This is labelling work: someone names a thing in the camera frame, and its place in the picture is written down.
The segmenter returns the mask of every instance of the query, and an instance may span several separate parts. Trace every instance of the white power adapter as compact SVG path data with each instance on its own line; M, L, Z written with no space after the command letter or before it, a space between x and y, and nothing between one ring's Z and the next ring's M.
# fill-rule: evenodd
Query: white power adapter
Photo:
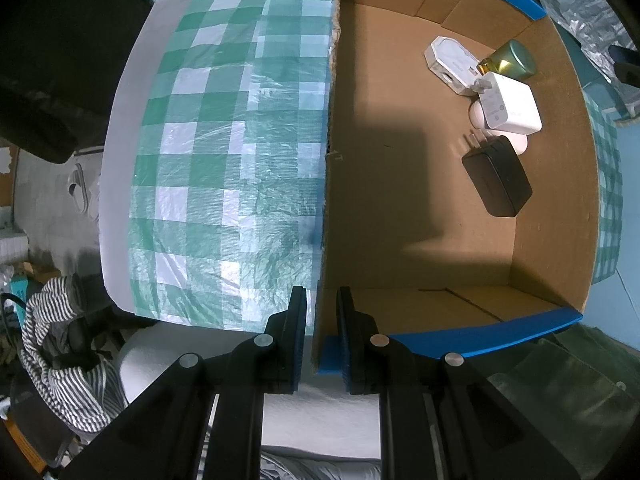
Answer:
M530 135L542 129L536 101L528 85L494 72L479 77L473 89L487 126L514 134Z
M480 77L478 58L453 38L438 36L424 51L427 66L456 94L473 96L471 86Z

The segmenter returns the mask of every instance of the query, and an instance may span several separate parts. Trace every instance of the green checkered cloth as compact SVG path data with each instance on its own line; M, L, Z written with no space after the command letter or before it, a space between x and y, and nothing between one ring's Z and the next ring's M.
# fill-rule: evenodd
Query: green checkered cloth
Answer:
M593 284L612 276L618 265L622 234L622 174L616 126L586 92L582 94L596 145L600 182L600 221L596 263L591 279Z
M321 262L334 0L193 0L146 106L132 183L136 313L261 332Z

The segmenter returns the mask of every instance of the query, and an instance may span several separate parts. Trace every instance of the plastic sheet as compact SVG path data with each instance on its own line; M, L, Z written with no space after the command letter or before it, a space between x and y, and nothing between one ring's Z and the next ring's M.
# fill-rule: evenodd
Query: plastic sheet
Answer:
M640 112L640 89L621 83L609 45L636 50L619 17L605 0L540 0L548 15L580 43L584 55L620 95L631 118Z
M193 0L134 170L136 313L261 332L321 263L334 0Z
M574 324L489 354L481 367L491 366L502 370L489 381L584 480L597 477L640 413L640 361L596 328Z

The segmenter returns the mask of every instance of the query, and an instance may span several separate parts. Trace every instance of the metal screw head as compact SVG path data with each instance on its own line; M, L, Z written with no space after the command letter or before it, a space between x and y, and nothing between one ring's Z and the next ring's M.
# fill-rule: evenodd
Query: metal screw head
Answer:
M196 354L184 354L180 357L179 362L182 368L191 368L198 364L198 356Z
M383 347L389 344L389 338L384 334L372 335L369 341L371 341L373 346Z
M456 354L455 352L449 352L444 356L444 362L449 366L460 366L463 362L465 362L465 358L460 354Z
M269 334L258 334L254 337L254 344L256 346L269 346L271 343L273 343L273 337Z

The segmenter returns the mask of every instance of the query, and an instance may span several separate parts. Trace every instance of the cardboard flap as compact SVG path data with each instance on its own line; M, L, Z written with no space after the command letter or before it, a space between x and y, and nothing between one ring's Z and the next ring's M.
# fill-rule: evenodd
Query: cardboard flap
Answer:
M580 311L596 255L596 152L580 83L556 27L533 22L517 39L538 64L527 80L542 118L520 157L533 196L518 214L511 284Z

